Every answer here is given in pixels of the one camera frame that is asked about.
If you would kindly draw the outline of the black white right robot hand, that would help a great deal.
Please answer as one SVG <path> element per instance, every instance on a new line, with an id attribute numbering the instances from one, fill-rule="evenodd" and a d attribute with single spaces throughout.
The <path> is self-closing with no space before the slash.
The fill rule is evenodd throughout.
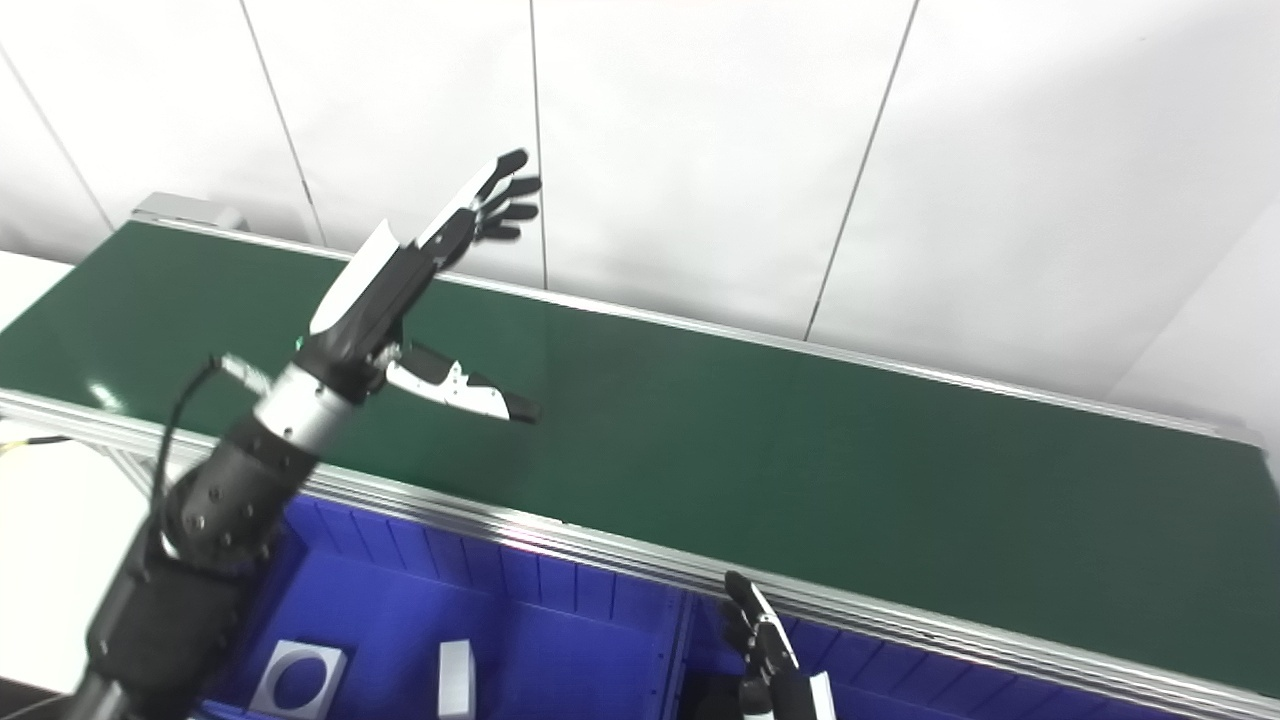
<path id="1" fill-rule="evenodd" d="M 827 673 L 806 674 L 780 615 L 742 573 L 724 573 L 722 637 L 741 656 L 739 707 L 745 719 L 836 719 Z"/>

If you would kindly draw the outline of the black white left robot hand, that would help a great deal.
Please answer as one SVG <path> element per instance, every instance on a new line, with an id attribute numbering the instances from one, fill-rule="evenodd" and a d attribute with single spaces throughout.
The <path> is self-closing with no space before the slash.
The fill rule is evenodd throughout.
<path id="1" fill-rule="evenodd" d="M 294 365 L 360 405 L 383 386 L 431 402 L 535 424 L 539 405 L 504 392 L 461 363 L 404 338 L 404 319 L 434 279 L 479 242 L 518 240 L 539 176 L 521 176 L 529 152 L 516 149 L 484 165 L 429 223 L 402 243 L 381 222 L 347 261 L 317 305 Z"/>

